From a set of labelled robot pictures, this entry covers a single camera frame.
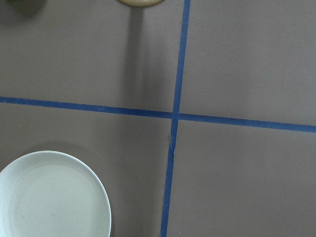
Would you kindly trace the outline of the long blue tape strip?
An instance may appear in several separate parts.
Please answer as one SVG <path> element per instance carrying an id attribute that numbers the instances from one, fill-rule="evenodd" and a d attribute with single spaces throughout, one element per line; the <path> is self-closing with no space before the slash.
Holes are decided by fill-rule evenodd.
<path id="1" fill-rule="evenodd" d="M 46 100 L 36 100 L 36 99 L 25 99 L 25 98 L 14 98 L 14 97 L 2 96 L 0 98 L 0 101 L 2 103 L 7 103 L 7 104 L 49 107 L 49 108 L 100 112 L 100 113 L 110 113 L 110 114 L 121 114 L 121 115 L 131 115 L 131 116 L 141 116 L 141 117 L 151 117 L 151 118 L 161 118 L 161 119 L 171 119 L 173 117 L 173 113 L 171 112 L 109 107 L 109 106 L 78 104 L 78 103 L 67 103 L 67 102 L 57 102 L 57 101 L 46 101 Z M 183 114 L 183 113 L 180 113 L 179 115 L 177 115 L 176 118 L 178 118 L 179 120 L 185 120 L 185 121 L 207 122 L 207 123 L 258 127 L 258 128 L 268 128 L 268 129 L 278 129 L 278 130 L 289 130 L 289 131 L 299 131 L 299 132 L 309 132 L 309 133 L 316 132 L 316 127 L 314 125 L 272 122 L 272 121 L 251 120 L 251 119 L 239 119 L 239 118 L 214 117 L 214 116 Z"/>

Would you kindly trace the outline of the white round plate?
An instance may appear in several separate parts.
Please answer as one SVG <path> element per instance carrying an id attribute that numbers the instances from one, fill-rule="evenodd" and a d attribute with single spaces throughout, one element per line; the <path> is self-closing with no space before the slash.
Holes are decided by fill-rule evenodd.
<path id="1" fill-rule="evenodd" d="M 3 237 L 108 237 L 111 225 L 102 182 L 71 155 L 29 153 L 0 173 Z"/>

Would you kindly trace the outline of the round wooden stand base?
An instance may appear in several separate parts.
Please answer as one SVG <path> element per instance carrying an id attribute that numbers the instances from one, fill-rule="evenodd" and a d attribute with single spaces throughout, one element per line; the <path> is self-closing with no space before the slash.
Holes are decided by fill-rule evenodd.
<path id="1" fill-rule="evenodd" d="M 135 7 L 153 6 L 163 2 L 163 0 L 119 0 L 119 2 Z"/>

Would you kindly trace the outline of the crossing blue tape strip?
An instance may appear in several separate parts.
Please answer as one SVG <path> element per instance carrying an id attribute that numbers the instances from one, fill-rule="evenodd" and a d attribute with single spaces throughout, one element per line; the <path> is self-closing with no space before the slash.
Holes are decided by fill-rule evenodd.
<path id="1" fill-rule="evenodd" d="M 179 116 L 180 116 L 183 72 L 184 72 L 185 57 L 186 57 L 190 6 L 191 6 L 191 1 L 184 0 L 179 54 L 178 54 L 178 64 L 177 64 L 177 73 L 176 73 L 175 90 L 174 90 L 173 110 L 172 110 L 172 116 L 171 116 L 170 144 L 168 148 L 165 187 L 164 187 L 164 196 L 163 196 L 163 207 L 162 207 L 161 225 L 160 225 L 161 237 L 167 236 L 167 227 L 168 227 L 168 218 L 169 218 L 169 210 L 170 210 L 170 200 L 171 200 L 171 189 L 172 189 L 172 180 L 173 180 L 173 169 L 174 169 L 174 157 L 175 157 L 175 149 L 176 149 L 176 141 L 177 141 L 178 121 L 179 121 Z"/>

